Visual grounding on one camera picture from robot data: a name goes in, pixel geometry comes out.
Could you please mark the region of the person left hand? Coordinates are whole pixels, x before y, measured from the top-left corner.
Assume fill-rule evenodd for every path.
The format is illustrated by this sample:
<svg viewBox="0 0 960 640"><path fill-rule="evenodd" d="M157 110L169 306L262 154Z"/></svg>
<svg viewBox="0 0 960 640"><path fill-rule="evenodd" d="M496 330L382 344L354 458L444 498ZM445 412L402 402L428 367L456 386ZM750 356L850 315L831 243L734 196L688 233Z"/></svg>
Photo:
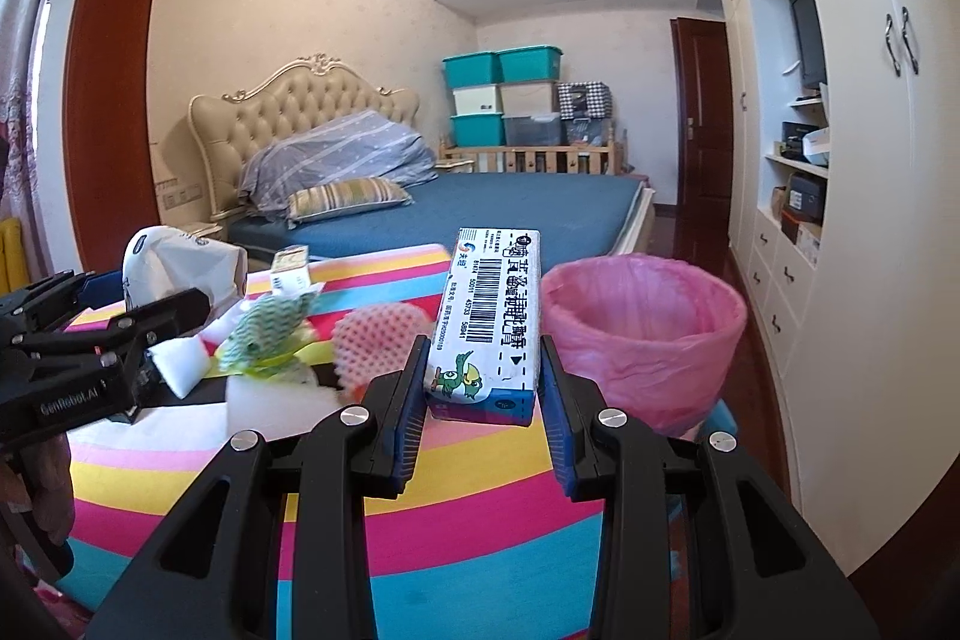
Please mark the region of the person left hand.
<svg viewBox="0 0 960 640"><path fill-rule="evenodd" d="M14 510L29 510L53 544L62 544L75 523L68 438L57 435L20 453L20 468L2 459L2 500Z"/></svg>

